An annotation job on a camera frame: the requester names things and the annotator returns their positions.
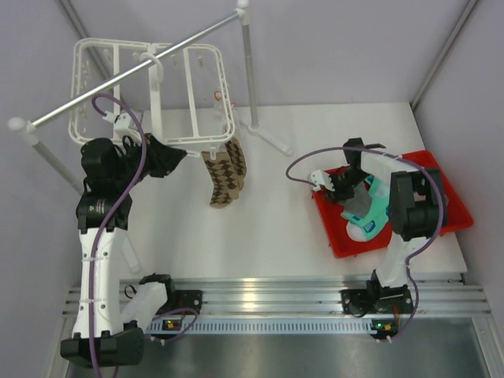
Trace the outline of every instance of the drying rack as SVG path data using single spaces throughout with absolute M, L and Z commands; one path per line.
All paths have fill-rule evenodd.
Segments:
M 127 69 L 126 71 L 118 72 L 104 83 L 101 83 L 82 94 L 78 94 L 76 97 L 72 98 L 64 105 L 57 107 L 56 109 L 50 111 L 47 114 L 44 114 L 41 117 L 28 121 L 23 120 L 19 117 L 11 118 L 9 120 L 9 128 L 12 131 L 17 132 L 30 146 L 32 146 L 40 154 L 40 156 L 44 160 L 46 160 L 68 183 L 70 183 L 70 185 L 72 185 L 72 187 L 78 193 L 82 194 L 82 183 L 70 172 L 65 164 L 56 156 L 54 156 L 54 154 L 46 147 L 46 145 L 40 141 L 37 136 L 37 129 L 42 127 L 48 121 L 53 120 L 55 117 L 58 117 L 63 113 L 67 113 L 71 110 L 74 110 L 78 106 L 81 106 L 86 101 L 90 100 L 94 95 L 103 91 L 107 91 L 111 88 L 115 88 L 120 82 L 126 80 L 133 74 L 144 69 L 149 69 L 155 65 L 159 65 L 162 59 L 171 57 L 172 55 L 193 45 L 201 38 L 224 27 L 227 24 L 230 24 L 235 20 L 240 20 L 242 24 L 246 81 L 248 86 L 250 105 L 250 125 L 248 125 L 249 132 L 254 135 L 260 136 L 277 150 L 288 156 L 292 152 L 291 148 L 274 135 L 271 135 L 267 130 L 263 128 L 263 126 L 259 122 L 257 94 L 255 88 L 254 70 L 252 65 L 252 47 L 250 43 L 250 11 L 248 0 L 239 0 L 238 8 L 236 8 L 230 15 L 226 16 L 225 18 L 206 28 L 203 28 L 200 31 L 197 31 L 193 35 L 179 41 L 178 43 L 173 43 L 159 53 L 149 53 L 146 60 L 141 61 L 140 63 L 130 69 Z
M 170 46 L 171 44 L 166 43 L 141 43 L 96 38 L 81 39 L 74 49 L 72 97 L 86 91 L 87 87 L 95 79 L 87 55 L 91 49 L 103 55 L 104 61 L 114 75 L 120 73 L 121 66 L 128 65 L 131 62 L 138 64 L 142 60 L 150 59 L 154 61 L 155 65 L 149 68 L 148 77 L 137 77 L 137 79 L 141 79 L 141 83 L 130 83 L 133 84 L 135 91 L 144 89 L 138 88 L 139 84 L 148 84 L 149 93 L 142 93 L 142 96 L 149 97 L 150 106 L 148 110 L 139 115 L 139 118 L 143 118 L 144 131 L 151 132 L 157 140 L 165 145 L 179 148 L 196 145 L 202 146 L 202 149 L 209 150 L 210 153 L 217 152 L 219 146 L 227 142 L 236 131 L 235 117 L 232 112 L 233 105 L 230 100 L 231 96 L 221 52 L 215 46 L 195 43 L 184 48 L 178 54 L 172 54 L 170 58 L 165 59 L 167 64 L 163 65 L 154 55 L 158 51 L 168 49 Z M 187 87 L 186 95 L 184 95 L 181 87 L 182 82 Z M 116 85 L 113 88 L 114 97 L 124 99 L 122 89 L 120 84 Z M 176 100 L 179 101 L 180 97 L 187 100 L 191 115 L 190 128 L 187 122 L 181 121 L 180 124 L 167 122 L 166 113 L 170 112 L 170 110 L 162 109 L 164 107 L 163 95 L 174 97 L 179 93 L 180 96 Z M 218 101 L 215 98 L 216 93 L 220 94 Z M 211 119 L 201 119 L 201 117 L 198 119 L 197 103 L 202 103 L 202 98 L 205 100 L 215 98 L 213 106 L 216 112 Z M 97 125 L 97 130 L 92 130 L 93 124 L 97 123 L 96 119 L 92 117 L 94 114 L 94 110 L 89 114 L 87 104 L 81 104 L 71 113 L 69 135 L 74 142 L 81 146 L 95 137 L 103 136 L 103 127 L 101 125 Z M 114 133 L 110 138 L 113 143 L 122 146 L 121 140 L 124 135 L 131 136 L 137 142 L 140 141 L 138 131 L 129 127 L 132 125 L 130 116 L 121 113 L 118 104 L 114 103 L 112 111 L 104 118 L 114 125 Z M 189 156 L 197 157 L 199 154 L 194 153 L 189 154 Z
M 74 90 L 76 89 L 74 87 L 72 89 L 72 95 L 76 95 L 75 97 L 73 97 L 70 101 L 66 102 L 65 104 L 50 111 L 49 113 L 42 115 L 41 117 L 35 118 L 33 120 L 24 120 L 19 117 L 11 118 L 9 120 L 9 128 L 12 131 L 18 133 L 29 146 L 33 147 L 33 149 L 37 151 L 37 153 L 45 161 L 47 161 L 47 163 L 49 163 L 56 170 L 56 172 L 59 173 L 59 175 L 63 177 L 63 179 L 65 179 L 65 181 L 67 181 L 73 187 L 75 191 L 77 191 L 79 195 L 82 195 L 84 189 L 83 183 L 79 179 L 77 179 L 77 177 L 70 171 L 70 169 L 68 169 L 66 165 L 60 159 L 58 159 L 50 151 L 50 149 L 39 139 L 39 137 L 37 136 L 37 130 L 41 128 L 44 124 L 47 124 L 49 121 L 62 115 L 63 113 L 73 111 L 74 114 L 76 113 L 78 114 L 79 107 L 84 105 L 85 102 L 87 102 L 94 95 L 100 92 L 108 91 L 113 88 L 114 94 L 118 95 L 120 93 L 118 87 L 119 83 L 123 82 L 124 80 L 136 74 L 137 72 L 143 71 L 145 69 L 150 69 L 149 74 L 150 74 L 150 89 L 151 89 L 151 96 L 150 96 L 151 106 L 154 104 L 154 111 L 156 111 L 156 109 L 160 109 L 160 106 L 157 103 L 159 99 L 156 94 L 156 92 L 158 92 L 156 91 L 156 85 L 162 81 L 162 77 L 160 77 L 162 76 L 161 61 L 163 59 L 166 59 L 167 57 L 171 57 L 174 54 L 179 53 L 180 51 L 185 51 L 186 54 L 187 48 L 189 46 L 193 46 L 197 41 L 199 41 L 203 37 L 224 27 L 227 24 L 230 24 L 235 20 L 240 20 L 243 33 L 246 81 L 248 86 L 249 105 L 250 105 L 250 124 L 247 125 L 247 129 L 250 134 L 259 136 L 267 143 L 269 143 L 271 146 L 279 150 L 281 153 L 289 156 L 292 153 L 291 148 L 285 143 L 283 143 L 281 140 L 279 140 L 277 137 L 269 133 L 266 129 L 264 129 L 259 122 L 257 94 L 256 94 L 254 70 L 252 64 L 252 46 L 250 42 L 250 11 L 248 0 L 238 0 L 237 8 L 231 14 L 215 22 L 214 24 L 211 24 L 210 26 L 203 28 L 200 31 L 197 31 L 193 35 L 179 41 L 178 43 L 173 43 L 172 45 L 164 45 L 164 46 L 156 46 L 154 44 L 147 46 L 147 52 L 140 56 L 141 62 L 123 72 L 115 72 L 114 70 L 114 75 L 112 77 L 110 77 L 107 81 L 93 87 L 92 89 L 86 91 L 85 90 L 86 86 L 79 85 L 77 87 L 78 91 L 81 91 L 82 89 L 83 93 L 77 94 L 76 92 L 74 92 Z M 165 49 L 157 53 L 156 51 L 158 50 L 158 47 L 165 47 Z M 226 128 L 224 135 L 219 137 L 220 138 L 219 142 L 222 142 L 225 141 L 226 139 L 229 140 L 232 137 L 232 133 L 234 133 L 235 126 L 233 116 L 231 115 L 231 105 L 229 104 L 227 84 L 222 83 L 220 91 L 221 94 L 223 95 L 223 98 L 225 98 L 225 101 L 223 102 L 226 102 L 228 107 L 228 109 L 224 111 L 225 113 L 224 118 L 228 123 L 228 127 Z M 70 127 L 70 135 L 72 136 L 72 131 L 74 131 L 73 128 L 76 127 L 75 119 L 70 120 L 69 127 Z M 154 128 L 153 132 L 155 136 L 157 133 L 161 137 L 160 140 L 164 140 L 166 142 L 166 139 L 163 138 L 162 130 L 160 130 L 159 128 L 157 128 L 156 130 Z M 172 145 L 197 144 L 201 142 L 200 140 L 198 140 L 197 134 L 198 129 L 193 127 L 193 136 L 191 138 L 182 141 L 169 140 L 168 143 L 166 144 L 172 144 Z M 210 152 L 215 153 L 216 152 L 215 149 L 216 147 L 214 146 Z M 130 270 L 132 272 L 139 272 L 141 267 L 138 258 L 136 257 L 135 251 L 133 250 L 132 244 L 128 238 L 126 238 L 123 253 Z

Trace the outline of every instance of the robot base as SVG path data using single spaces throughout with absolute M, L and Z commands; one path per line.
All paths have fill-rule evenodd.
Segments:
M 142 361 L 145 336 L 136 322 L 124 325 L 124 331 L 116 335 L 102 335 L 94 339 L 94 347 L 100 367 L 137 365 Z M 61 341 L 60 355 L 84 368 L 92 368 L 89 339 Z
M 366 289 L 348 289 L 341 291 L 343 313 L 353 317 L 364 317 L 368 314 L 409 314 L 413 312 L 413 300 L 406 285 L 402 287 L 382 287 L 376 272 L 371 280 L 366 282 Z M 375 339 L 386 339 L 398 332 L 398 324 L 394 320 L 373 321 L 373 329 L 377 332 Z
M 171 309 L 181 309 L 183 307 L 190 307 L 198 311 L 202 309 L 203 304 L 203 291 L 201 290 L 177 290 L 175 291 L 175 304 Z

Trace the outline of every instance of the cable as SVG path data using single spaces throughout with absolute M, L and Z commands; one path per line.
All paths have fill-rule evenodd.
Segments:
M 133 297 L 130 297 L 130 295 L 128 294 L 128 288 L 131 288 L 132 291 L 133 291 L 133 296 L 136 295 L 136 289 L 133 285 L 128 285 L 124 288 L 124 296 L 128 299 L 133 299 Z
M 123 194 L 120 195 L 120 197 L 117 199 L 117 201 L 110 208 L 109 212 L 105 215 L 105 218 L 103 218 L 103 221 L 100 224 L 100 227 L 98 228 L 98 232 L 96 233 L 96 236 L 94 238 L 93 247 L 91 248 L 91 259 L 90 259 L 90 264 L 89 264 L 89 287 L 88 287 L 89 300 L 90 300 L 90 305 L 89 305 L 89 349 L 91 352 L 91 363 L 93 365 L 94 374 L 97 376 L 97 378 L 102 378 L 102 373 L 100 372 L 100 368 L 98 366 L 98 359 L 96 357 L 96 349 L 95 349 L 95 306 L 93 303 L 94 298 L 95 298 L 95 256 L 96 256 L 96 252 L 98 250 L 99 240 L 102 236 L 103 231 L 105 230 L 106 225 L 109 223 L 110 218 L 116 212 L 119 205 L 128 196 L 128 193 L 135 186 L 135 184 L 137 183 L 137 181 L 140 178 L 140 174 L 142 173 L 143 166 L 145 165 L 146 154 L 147 154 L 147 144 L 146 144 L 145 134 L 143 133 L 143 130 L 142 130 L 142 124 L 140 124 L 139 119 L 132 112 L 132 110 L 129 106 L 124 104 L 120 99 L 113 97 L 111 94 L 98 93 L 95 96 L 93 96 L 91 103 L 93 105 L 93 108 L 103 116 L 105 116 L 106 113 L 96 105 L 96 100 L 98 98 L 107 98 L 110 101 L 113 101 L 116 104 L 118 104 L 132 118 L 133 122 L 135 123 L 136 128 L 138 129 L 138 132 L 140 134 L 140 138 L 142 140 L 142 154 L 140 156 L 139 167 L 137 168 L 135 175 L 132 178 L 132 181 L 129 183 L 129 185 L 126 187 L 126 189 L 124 189 Z M 117 367 L 116 370 L 114 371 L 114 374 L 113 374 L 114 377 L 117 376 L 118 370 L 119 369 Z
M 187 332 L 189 332 L 193 328 L 193 326 L 195 325 L 196 320 L 198 319 L 198 316 L 199 316 L 198 312 L 195 309 L 192 309 L 191 307 L 182 307 L 180 309 L 172 309 L 171 311 L 168 311 L 167 313 L 162 313 L 160 315 L 156 315 L 154 317 L 153 321 L 155 321 L 161 317 L 167 317 L 168 315 L 173 315 L 176 313 L 192 313 L 195 316 L 195 318 L 192 320 L 191 323 L 189 323 L 189 325 L 183 331 L 177 333 L 171 339 L 165 340 L 165 343 L 172 343 L 172 342 L 180 339 L 182 336 L 184 336 Z
M 96 100 L 98 98 L 105 97 L 105 96 L 101 96 L 101 95 L 107 95 L 107 96 L 111 96 L 112 97 L 112 95 L 108 94 L 108 93 L 98 93 L 98 94 L 94 95 L 93 98 L 91 99 L 91 104 L 93 105 L 93 109 L 94 110 L 96 110 L 100 115 L 106 117 L 107 113 L 104 112 L 103 110 L 101 110 L 98 105 L 96 105 Z M 122 105 L 119 104 L 119 106 L 121 108 L 123 108 L 124 110 L 126 110 L 123 105 L 126 106 L 126 104 L 124 104 L 124 103 Z
M 309 152 L 308 154 L 304 154 L 301 157 L 298 157 L 296 160 L 294 160 L 287 167 L 287 170 L 285 171 L 285 176 L 289 180 L 297 181 L 299 183 L 307 183 L 307 184 L 311 185 L 312 187 L 315 187 L 316 185 L 314 183 L 312 183 L 312 182 L 310 182 L 308 180 L 303 180 L 303 179 L 298 179 L 298 178 L 292 177 L 289 173 L 300 161 L 303 161 L 303 160 L 305 160 L 307 158 L 310 158 L 310 157 L 312 157 L 314 155 L 322 154 L 324 152 L 330 152 L 330 151 L 366 152 L 368 154 L 382 155 L 382 156 L 385 156 L 386 158 L 390 158 L 390 159 L 393 159 L 393 160 L 400 161 L 401 163 L 405 163 L 405 164 L 411 165 L 415 169 L 418 169 L 425 176 L 425 178 L 427 179 L 427 181 L 431 184 L 432 189 L 434 190 L 434 193 L 435 193 L 435 197 L 436 197 L 436 199 L 438 201 L 439 217 L 438 217 L 438 223 L 435 226 L 434 233 L 432 234 L 431 238 L 429 240 L 427 240 L 427 242 L 421 248 L 419 248 L 418 250 L 416 250 L 413 253 L 411 253 L 406 258 L 406 260 L 405 260 L 406 275 L 408 277 L 408 280 L 411 281 L 411 284 L 413 285 L 413 289 L 415 290 L 415 304 L 413 306 L 413 311 L 409 315 L 408 320 L 405 322 L 404 326 L 399 330 L 399 332 L 394 337 L 391 338 L 391 341 L 392 340 L 396 340 L 401 335 L 404 334 L 404 332 L 406 331 L 406 329 L 408 329 L 408 327 L 411 324 L 411 321 L 413 320 L 413 318 L 414 318 L 414 316 L 415 316 L 415 314 L 417 313 L 417 310 L 418 310 L 418 304 L 420 303 L 420 295 L 419 295 L 419 291 L 418 291 L 417 282 L 411 276 L 410 262 L 411 262 L 411 260 L 413 258 L 415 258 L 419 254 L 421 254 L 422 252 L 424 252 L 427 248 L 429 248 L 431 246 L 431 244 L 434 243 L 435 238 L 437 238 L 439 236 L 439 233 L 441 232 L 441 227 L 443 226 L 443 217 L 444 217 L 443 198 L 441 196 L 441 192 L 439 191 L 439 188 L 438 188 L 437 184 L 435 183 L 434 179 L 432 178 L 432 176 L 428 174 L 428 172 L 425 170 L 424 167 L 422 167 L 421 165 L 418 165 L 414 161 L 403 159 L 402 157 L 398 157 L 398 156 L 395 156 L 393 154 L 389 154 L 388 152 L 383 152 L 383 151 L 378 151 L 378 150 L 369 150 L 367 148 L 361 148 L 361 147 L 345 147 L 345 146 L 341 146 L 341 147 L 328 147 L 328 148 L 323 148 L 321 150 L 315 150 L 315 151 Z
M 399 307 L 394 304 L 394 322 L 395 325 L 399 326 L 399 320 L 401 319 L 401 313 L 399 312 Z
M 355 314 L 352 312 L 352 310 L 350 309 L 350 306 L 348 306 L 346 309 L 348 310 L 348 313 L 352 316 L 352 317 L 365 317 L 368 312 L 371 310 L 372 308 L 372 303 L 371 302 L 368 302 L 366 304 L 366 308 L 364 310 L 362 310 L 361 313 L 358 313 L 358 314 Z

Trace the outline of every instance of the sock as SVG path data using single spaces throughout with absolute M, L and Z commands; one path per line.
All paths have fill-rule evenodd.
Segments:
M 238 175 L 238 187 L 242 190 L 246 175 L 246 162 L 245 155 L 243 154 L 238 138 L 233 136 L 228 142 L 226 142 L 226 150 L 231 158 L 233 167 L 235 167 L 236 174 Z
M 367 242 L 378 235 L 388 222 L 390 188 L 374 178 L 369 188 L 372 197 L 368 215 L 359 217 L 343 211 L 341 216 L 349 221 L 346 225 L 348 236 L 356 242 Z
M 371 203 L 371 195 L 365 188 L 364 183 L 359 183 L 359 185 L 354 188 L 354 197 L 343 201 L 342 205 L 345 212 L 364 218 L 371 209 Z
M 213 183 L 210 205 L 222 208 L 239 197 L 238 176 L 227 152 L 217 152 L 215 160 L 210 159 L 210 152 L 202 152 L 203 161 Z

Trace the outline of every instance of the metal floor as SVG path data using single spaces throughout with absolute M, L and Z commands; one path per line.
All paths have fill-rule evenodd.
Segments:
M 112 369 L 103 369 L 104 377 Z M 67 378 L 91 378 L 73 367 Z M 471 320 L 416 320 L 404 337 L 367 335 L 189 335 L 146 345 L 141 365 L 119 378 L 487 378 Z

